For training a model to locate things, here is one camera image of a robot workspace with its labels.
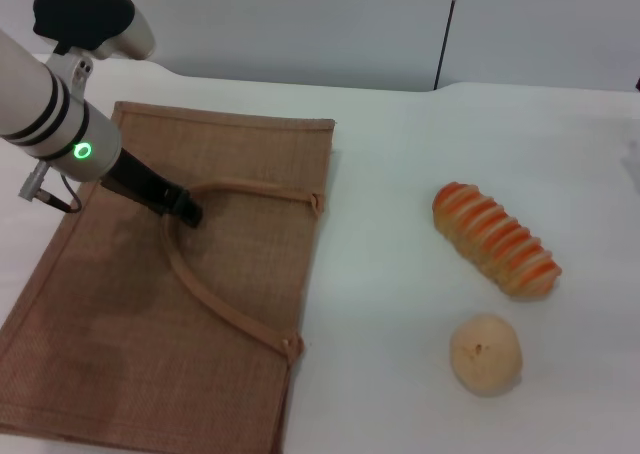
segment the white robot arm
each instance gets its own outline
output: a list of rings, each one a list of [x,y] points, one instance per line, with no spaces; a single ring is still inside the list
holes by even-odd
[[[155,43],[144,17],[130,0],[35,0],[34,13],[34,31],[58,43],[46,64],[0,30],[0,137],[39,161],[20,196],[73,212],[41,189],[52,167],[63,180],[100,180],[107,189],[196,227],[202,210],[189,192],[122,149],[117,126],[84,100],[90,55],[151,54]]]

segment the black cable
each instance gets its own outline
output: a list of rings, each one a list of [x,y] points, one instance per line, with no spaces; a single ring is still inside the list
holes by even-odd
[[[78,194],[76,194],[76,191],[74,191],[69,185],[69,181],[67,181],[66,176],[64,176],[63,174],[60,174],[60,177],[62,178],[62,182],[64,183],[64,186],[69,190],[69,192],[73,196],[73,200],[76,201],[76,207],[71,207],[67,212],[69,212],[69,214],[76,214],[82,210],[82,201],[78,197]]]
[[[438,61],[438,71],[436,72],[436,81],[433,84],[433,90],[438,89],[438,83],[440,82],[440,71],[442,70],[442,62],[444,61],[444,51],[447,49],[447,40],[449,39],[449,28],[451,27],[451,20],[453,19],[453,10],[456,8],[456,0],[451,0],[451,7],[449,7],[449,19],[447,19],[447,28],[444,31],[444,40],[442,41],[442,50],[440,51],[440,60]]]

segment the white table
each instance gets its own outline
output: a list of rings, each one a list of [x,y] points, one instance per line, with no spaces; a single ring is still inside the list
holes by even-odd
[[[337,121],[286,453],[637,451],[640,197],[621,159],[640,138],[640,95],[380,92],[109,60],[96,63],[88,98],[107,115],[129,100]],[[16,197],[33,165],[0,145],[0,321],[60,221]],[[451,180],[478,184],[554,252],[564,274],[550,299],[510,301],[436,232],[430,203]],[[504,316],[521,339],[522,383],[502,397],[472,396],[449,370],[449,335],[478,311]],[[3,453],[103,451],[0,437]]]

